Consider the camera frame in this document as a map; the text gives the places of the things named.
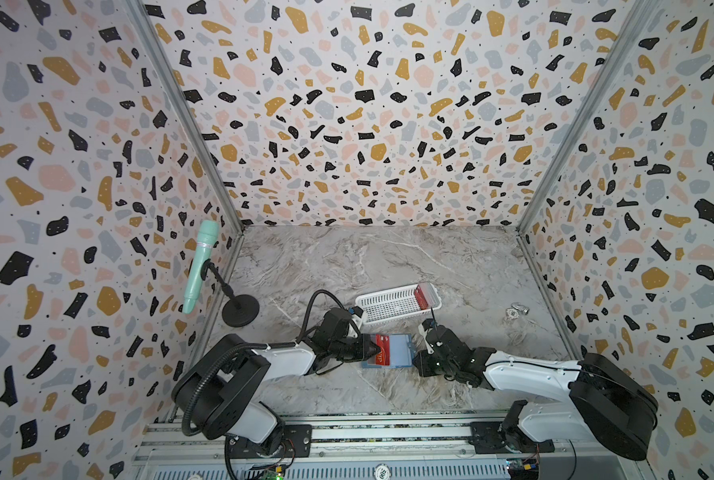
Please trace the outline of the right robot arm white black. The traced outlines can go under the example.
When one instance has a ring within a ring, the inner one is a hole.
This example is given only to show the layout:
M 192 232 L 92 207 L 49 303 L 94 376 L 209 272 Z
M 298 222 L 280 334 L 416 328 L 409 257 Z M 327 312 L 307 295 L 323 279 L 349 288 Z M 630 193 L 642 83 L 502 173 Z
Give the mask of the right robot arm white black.
M 552 451 L 556 440 L 595 441 L 625 459 L 646 459 L 658 402 L 605 356 L 550 361 L 471 348 L 432 318 L 419 331 L 424 346 L 413 364 L 422 377 L 541 399 L 518 399 L 499 426 L 475 428 L 475 447 L 537 454 Z

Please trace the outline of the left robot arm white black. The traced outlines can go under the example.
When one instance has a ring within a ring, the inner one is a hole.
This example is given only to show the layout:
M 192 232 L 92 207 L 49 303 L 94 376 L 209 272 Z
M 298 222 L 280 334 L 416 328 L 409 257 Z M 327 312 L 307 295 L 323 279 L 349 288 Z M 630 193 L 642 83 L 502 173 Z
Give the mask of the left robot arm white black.
M 304 325 L 292 342 L 251 343 L 236 334 L 223 337 L 176 384 L 172 399 L 182 411 L 181 431 L 207 440 L 223 437 L 232 450 L 272 457 L 296 441 L 285 421 L 254 397 L 262 383 L 286 377 L 324 375 L 330 363 L 371 360 L 382 342 L 360 330 L 363 310 L 336 307 L 320 324 Z

